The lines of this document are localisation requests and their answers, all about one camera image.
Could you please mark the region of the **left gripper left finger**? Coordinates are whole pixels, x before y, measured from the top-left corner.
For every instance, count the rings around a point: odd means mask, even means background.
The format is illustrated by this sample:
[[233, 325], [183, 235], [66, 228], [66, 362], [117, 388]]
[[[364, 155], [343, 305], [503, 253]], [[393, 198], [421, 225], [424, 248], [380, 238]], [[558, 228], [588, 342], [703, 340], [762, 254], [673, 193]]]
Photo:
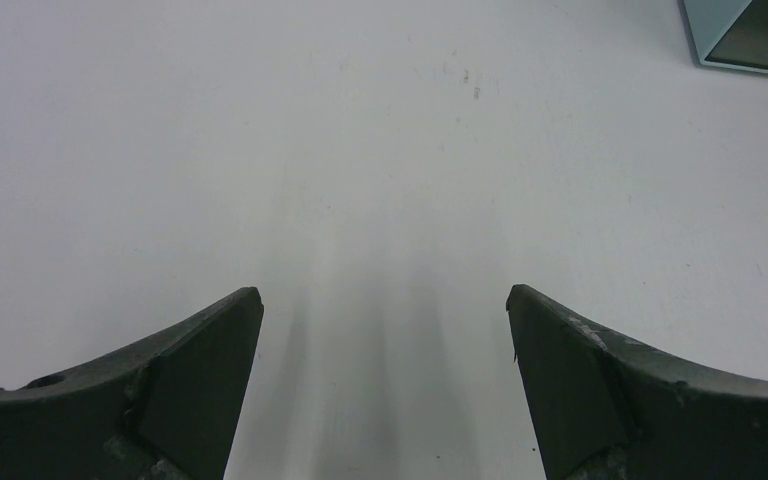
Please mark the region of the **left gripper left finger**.
[[0, 479], [220, 479], [264, 314], [244, 287], [84, 364], [0, 388]]

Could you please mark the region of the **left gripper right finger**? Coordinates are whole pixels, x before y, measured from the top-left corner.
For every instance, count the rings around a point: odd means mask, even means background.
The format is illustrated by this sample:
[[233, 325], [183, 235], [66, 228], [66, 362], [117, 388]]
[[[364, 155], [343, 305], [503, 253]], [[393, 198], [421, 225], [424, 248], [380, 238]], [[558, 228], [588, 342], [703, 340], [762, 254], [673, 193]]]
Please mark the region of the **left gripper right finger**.
[[539, 291], [508, 296], [550, 479], [768, 479], [768, 381], [703, 366]]

